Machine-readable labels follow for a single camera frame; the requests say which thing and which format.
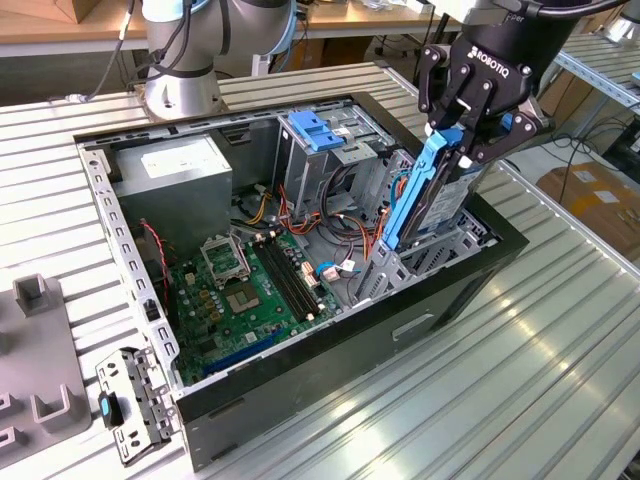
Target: aluminum extrusion table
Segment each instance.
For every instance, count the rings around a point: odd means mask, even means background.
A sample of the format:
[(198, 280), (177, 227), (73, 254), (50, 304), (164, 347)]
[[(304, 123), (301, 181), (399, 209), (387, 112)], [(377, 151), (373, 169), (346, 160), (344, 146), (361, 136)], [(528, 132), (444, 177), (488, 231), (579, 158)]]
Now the aluminum extrusion table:
[[(221, 88), (232, 109), (365, 90), (424, 126), (413, 88), (371, 63)], [(148, 121), (127, 94), (0, 109), (0, 287), (60, 279), (94, 418), (2, 478), (615, 478), (640, 448), (640, 273), (502, 165), (480, 191), (531, 243), (461, 318), (197, 477), (179, 435), (122, 468), (94, 366), (142, 339), (72, 135)]]
[(593, 121), (608, 98), (640, 113), (640, 87), (631, 81), (631, 74), (640, 71), (639, 48), (619, 47), (598, 34), (583, 33), (569, 37), (555, 63), (604, 94), (574, 135)]

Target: metal bracket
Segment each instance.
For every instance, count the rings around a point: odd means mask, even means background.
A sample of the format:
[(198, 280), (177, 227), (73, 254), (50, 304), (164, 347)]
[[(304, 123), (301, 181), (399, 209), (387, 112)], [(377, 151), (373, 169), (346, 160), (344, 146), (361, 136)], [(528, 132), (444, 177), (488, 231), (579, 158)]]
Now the metal bracket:
[(122, 349), (96, 366), (100, 389), (116, 402), (100, 401), (105, 424), (111, 408), (121, 415), (113, 430), (120, 461), (129, 466), (148, 453), (163, 447), (180, 429), (170, 390), (151, 348)]

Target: yellow wire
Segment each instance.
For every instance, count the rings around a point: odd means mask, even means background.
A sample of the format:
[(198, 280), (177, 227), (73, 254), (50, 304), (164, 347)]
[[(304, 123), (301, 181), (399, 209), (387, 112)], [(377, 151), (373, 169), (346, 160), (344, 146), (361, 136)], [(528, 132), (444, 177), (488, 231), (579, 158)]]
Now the yellow wire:
[(264, 216), (264, 211), (265, 208), (267, 206), (267, 200), (269, 200), (271, 198), (271, 194), (266, 193), (263, 197), (262, 197), (262, 201), (260, 202), (260, 209), (258, 210), (258, 213), (256, 213), (256, 216), (253, 217), (251, 220), (247, 220), (247, 224), (248, 225), (255, 225), (256, 223), (258, 223), (260, 220), (262, 220), (262, 217)]

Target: desk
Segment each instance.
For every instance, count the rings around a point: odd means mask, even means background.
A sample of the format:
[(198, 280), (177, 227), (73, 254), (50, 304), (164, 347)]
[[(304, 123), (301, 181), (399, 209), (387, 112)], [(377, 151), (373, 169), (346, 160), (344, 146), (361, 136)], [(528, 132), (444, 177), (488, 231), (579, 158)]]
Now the desk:
[[(415, 89), (372, 63), (220, 88), (231, 110), (367, 91), (424, 138)], [(72, 136), (148, 121), (127, 94), (0, 108), (0, 285), (35, 271), (60, 279), (95, 418), (0, 477), (613, 479), (640, 448), (640, 272), (499, 165), (479, 192), (530, 244), (458, 319), (197, 477), (180, 435), (124, 470), (99, 415), (95, 365), (141, 345), (139, 313)], [(3, 241), (17, 231), (20, 241)]]
[[(125, 12), (126, 0), (102, 0), (78, 25), (0, 11), (0, 57), (54, 55), (113, 50)], [(309, 14), (308, 37), (335, 38), (424, 32), (429, 14), (408, 8), (373, 11), (359, 2), (314, 5)], [(433, 28), (438, 25), (434, 17)], [(451, 22), (450, 29), (457, 28)], [(298, 38), (302, 26), (298, 26)], [(134, 12), (123, 49), (148, 48), (139, 5)]]

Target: power cable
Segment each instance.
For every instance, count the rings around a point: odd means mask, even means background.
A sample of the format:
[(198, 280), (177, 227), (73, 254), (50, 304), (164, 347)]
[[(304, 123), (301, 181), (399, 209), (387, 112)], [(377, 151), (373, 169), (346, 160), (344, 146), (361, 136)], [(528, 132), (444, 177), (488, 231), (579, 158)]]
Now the power cable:
[(124, 18), (122, 19), (122, 24), (120, 25), (120, 33), (118, 34), (118, 41), (116, 42), (116, 46), (113, 49), (113, 52), (111, 52), (111, 57), (109, 58), (109, 63), (107, 63), (107, 68), (102, 74), (102, 77), (100, 78), (100, 81), (98, 82), (98, 85), (93, 90), (93, 92), (91, 92), (88, 95), (83, 95), (80, 93), (72, 93), (70, 95), (63, 97), (62, 99), (72, 103), (88, 103), (91, 100), (93, 100), (96, 97), (96, 95), (100, 93), (100, 91), (102, 90), (102, 87), (104, 87), (104, 84), (107, 81), (109, 72), (111, 72), (111, 69), (113, 68), (113, 64), (116, 62), (118, 54), (122, 49), (122, 44), (124, 43), (124, 37), (127, 35), (127, 31), (129, 30), (129, 25), (131, 24), (131, 17), (133, 16), (133, 10), (135, 9), (135, 5), (136, 5), (135, 0), (129, 0), (129, 3), (127, 5), (127, 12), (125, 13)]

